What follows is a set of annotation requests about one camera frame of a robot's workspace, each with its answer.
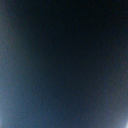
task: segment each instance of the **dark blue surface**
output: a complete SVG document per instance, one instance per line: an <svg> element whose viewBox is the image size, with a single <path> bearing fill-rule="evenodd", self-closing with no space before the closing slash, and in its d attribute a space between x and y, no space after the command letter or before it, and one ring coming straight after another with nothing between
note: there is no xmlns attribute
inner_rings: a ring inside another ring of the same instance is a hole
<svg viewBox="0 0 128 128"><path fill-rule="evenodd" d="M124 128L125 1L1 1L3 128Z"/></svg>

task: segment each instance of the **dark background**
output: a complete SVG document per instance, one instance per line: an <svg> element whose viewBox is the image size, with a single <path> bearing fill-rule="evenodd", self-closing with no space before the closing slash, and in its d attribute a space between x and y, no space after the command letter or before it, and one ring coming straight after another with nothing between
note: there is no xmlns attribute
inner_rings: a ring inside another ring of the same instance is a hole
<svg viewBox="0 0 128 128"><path fill-rule="evenodd" d="M128 4L0 2L2 128L125 128Z"/></svg>

